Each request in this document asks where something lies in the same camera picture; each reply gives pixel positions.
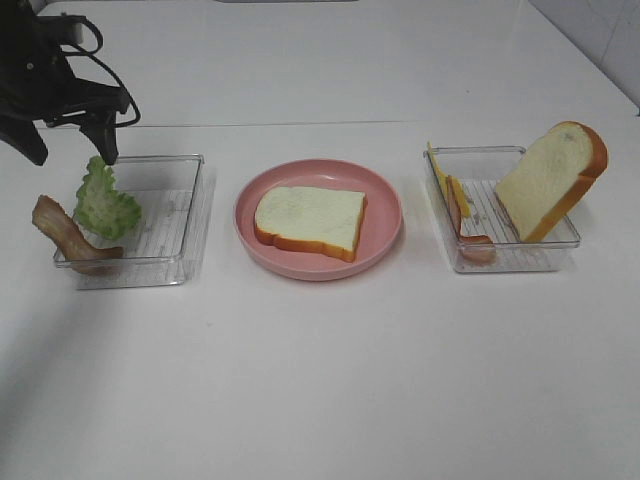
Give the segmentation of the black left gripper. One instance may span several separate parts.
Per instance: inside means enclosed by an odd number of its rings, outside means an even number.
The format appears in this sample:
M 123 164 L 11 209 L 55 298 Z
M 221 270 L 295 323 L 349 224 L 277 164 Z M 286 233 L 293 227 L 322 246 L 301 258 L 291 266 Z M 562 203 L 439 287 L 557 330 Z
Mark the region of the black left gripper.
M 28 1 L 1 3 L 1 140 L 31 163 L 42 166 L 48 149 L 31 121 L 47 126 L 80 126 L 106 165 L 119 155 L 116 115 L 129 109 L 129 92 L 110 67 L 96 57 L 103 36 L 87 18 L 83 42 L 59 45 L 44 35 L 38 15 Z M 114 86 L 82 79 L 70 57 L 84 57 L 103 68 Z

